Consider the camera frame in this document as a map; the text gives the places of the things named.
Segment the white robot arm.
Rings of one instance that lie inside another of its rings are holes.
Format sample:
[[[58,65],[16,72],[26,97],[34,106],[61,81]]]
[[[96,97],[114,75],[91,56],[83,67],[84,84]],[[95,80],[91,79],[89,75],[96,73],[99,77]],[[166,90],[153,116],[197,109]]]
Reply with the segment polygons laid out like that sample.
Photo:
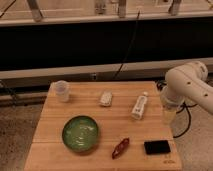
[[[213,114],[213,87],[206,83],[207,76],[208,69],[200,61],[189,62],[166,72],[166,85],[160,92],[164,124],[172,122],[186,98]]]

